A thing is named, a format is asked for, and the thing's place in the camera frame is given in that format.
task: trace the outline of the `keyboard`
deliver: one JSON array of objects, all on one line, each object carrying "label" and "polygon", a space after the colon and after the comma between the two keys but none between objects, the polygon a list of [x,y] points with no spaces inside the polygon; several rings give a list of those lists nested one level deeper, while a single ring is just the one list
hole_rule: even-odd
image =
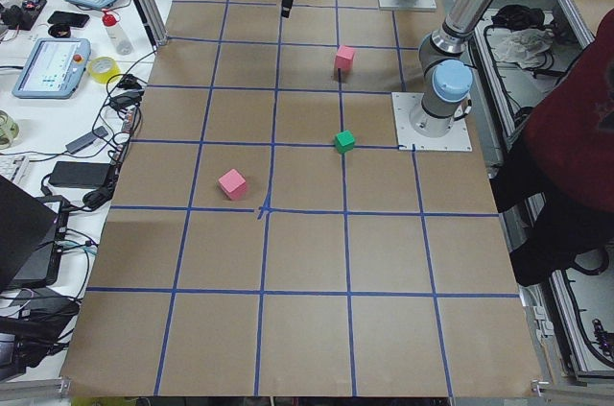
[{"label": "keyboard", "polygon": [[19,185],[29,163],[30,159],[25,155],[0,155],[0,176]]}]

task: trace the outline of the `tape roll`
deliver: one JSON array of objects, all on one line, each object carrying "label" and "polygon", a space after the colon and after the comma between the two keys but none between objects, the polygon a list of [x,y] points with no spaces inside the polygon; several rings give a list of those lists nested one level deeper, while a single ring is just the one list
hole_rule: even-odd
[{"label": "tape roll", "polygon": [[87,65],[87,73],[91,75],[96,83],[107,84],[117,82],[120,79],[121,71],[114,58],[96,58]]}]

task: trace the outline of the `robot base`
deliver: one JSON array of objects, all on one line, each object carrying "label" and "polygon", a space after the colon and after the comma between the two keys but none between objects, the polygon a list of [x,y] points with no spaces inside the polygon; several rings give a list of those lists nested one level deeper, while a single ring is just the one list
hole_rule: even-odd
[{"label": "robot base", "polygon": [[379,0],[380,10],[435,12],[435,0]]},{"label": "robot base", "polygon": [[400,150],[471,152],[471,141],[464,119],[454,122],[452,129],[442,137],[427,137],[417,132],[410,123],[410,112],[422,100],[422,93],[393,92],[394,124]]}]

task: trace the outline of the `green cube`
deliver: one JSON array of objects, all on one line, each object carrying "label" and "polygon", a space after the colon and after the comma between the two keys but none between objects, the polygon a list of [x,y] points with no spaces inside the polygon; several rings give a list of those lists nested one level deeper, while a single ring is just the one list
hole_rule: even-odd
[{"label": "green cube", "polygon": [[335,147],[340,154],[352,150],[355,143],[356,139],[349,130],[340,132],[335,136]]}]

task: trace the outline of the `bottle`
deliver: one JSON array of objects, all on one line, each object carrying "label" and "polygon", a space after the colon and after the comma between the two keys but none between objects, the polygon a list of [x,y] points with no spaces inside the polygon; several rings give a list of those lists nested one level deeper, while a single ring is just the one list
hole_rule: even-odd
[{"label": "bottle", "polygon": [[119,20],[110,12],[110,10],[103,10],[103,24],[105,25],[106,32],[110,38],[117,54],[126,55],[130,54],[134,48],[132,43],[126,36],[126,32],[119,25]]}]

